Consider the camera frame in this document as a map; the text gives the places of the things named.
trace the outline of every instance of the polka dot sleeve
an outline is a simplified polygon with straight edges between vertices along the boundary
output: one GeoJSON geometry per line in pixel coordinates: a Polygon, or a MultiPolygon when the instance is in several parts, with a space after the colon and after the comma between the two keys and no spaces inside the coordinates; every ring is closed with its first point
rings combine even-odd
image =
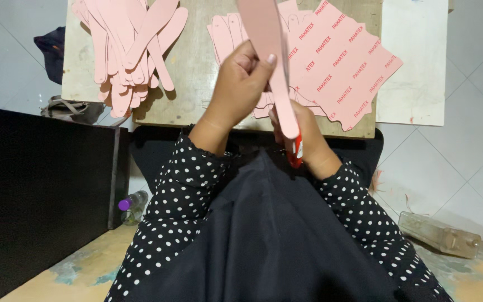
{"type": "Polygon", "coordinates": [[[359,183],[359,170],[344,159],[339,171],[315,188],[354,240],[381,264],[413,301],[452,301],[385,210],[359,183]]]}
{"type": "Polygon", "coordinates": [[[169,265],[196,238],[210,206],[214,185],[228,168],[228,157],[198,149],[185,134],[173,157],[160,169],[146,207],[106,302],[124,301],[136,286],[146,286],[157,268],[169,265]]]}

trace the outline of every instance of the pink sheet with red text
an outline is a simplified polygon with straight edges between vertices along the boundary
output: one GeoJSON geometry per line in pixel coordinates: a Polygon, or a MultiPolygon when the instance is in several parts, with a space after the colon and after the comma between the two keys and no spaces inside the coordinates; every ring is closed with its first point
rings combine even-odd
{"type": "MultiPolygon", "coordinates": [[[[298,11],[295,0],[279,3],[282,28],[290,53],[290,98],[316,115],[340,121],[352,129],[366,113],[381,85],[402,61],[381,45],[378,37],[323,0],[316,11],[298,11]]],[[[214,16],[208,32],[218,65],[247,40],[239,14],[214,16]]],[[[253,111],[268,116],[273,94],[263,93],[253,111]]]]}

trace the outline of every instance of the beige bag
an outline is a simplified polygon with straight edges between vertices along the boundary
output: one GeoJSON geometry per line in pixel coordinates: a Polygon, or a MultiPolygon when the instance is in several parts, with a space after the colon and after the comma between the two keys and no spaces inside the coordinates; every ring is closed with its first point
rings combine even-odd
{"type": "Polygon", "coordinates": [[[48,106],[40,109],[43,117],[73,120],[92,125],[104,112],[103,103],[87,103],[75,100],[63,100],[61,96],[54,96],[48,100],[48,106]]]}

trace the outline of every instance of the purple bottle cap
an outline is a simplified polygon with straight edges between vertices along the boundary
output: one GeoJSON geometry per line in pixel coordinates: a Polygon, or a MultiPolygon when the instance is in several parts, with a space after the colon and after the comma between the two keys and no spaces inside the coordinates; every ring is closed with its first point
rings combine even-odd
{"type": "Polygon", "coordinates": [[[119,201],[119,209],[121,211],[127,211],[131,207],[131,199],[124,198],[123,200],[119,201]]]}

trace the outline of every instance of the wrist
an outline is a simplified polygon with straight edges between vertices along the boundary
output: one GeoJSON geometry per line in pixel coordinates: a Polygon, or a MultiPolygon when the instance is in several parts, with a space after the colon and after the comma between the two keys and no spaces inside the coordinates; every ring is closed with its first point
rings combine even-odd
{"type": "Polygon", "coordinates": [[[324,180],[339,170],[342,162],[327,144],[303,160],[312,175],[318,180],[324,180]]]}
{"type": "Polygon", "coordinates": [[[229,132],[230,128],[219,126],[203,115],[191,130],[189,138],[196,147],[222,156],[229,132]]]}

